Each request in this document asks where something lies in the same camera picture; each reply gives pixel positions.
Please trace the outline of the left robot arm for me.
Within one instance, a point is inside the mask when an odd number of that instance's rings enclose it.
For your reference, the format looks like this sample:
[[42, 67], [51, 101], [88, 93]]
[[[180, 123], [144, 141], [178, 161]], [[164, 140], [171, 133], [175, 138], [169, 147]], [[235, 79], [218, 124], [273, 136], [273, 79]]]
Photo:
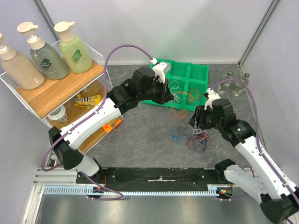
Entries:
[[163, 105], [174, 99], [166, 73], [171, 66], [160, 62], [153, 68], [140, 67], [133, 76], [114, 87], [93, 109], [75, 122], [61, 129], [49, 130], [53, 151], [65, 170], [76, 169], [86, 174], [91, 183], [99, 183], [103, 173], [100, 165], [79, 151], [82, 143], [109, 121], [119, 118], [140, 101], [152, 100]]

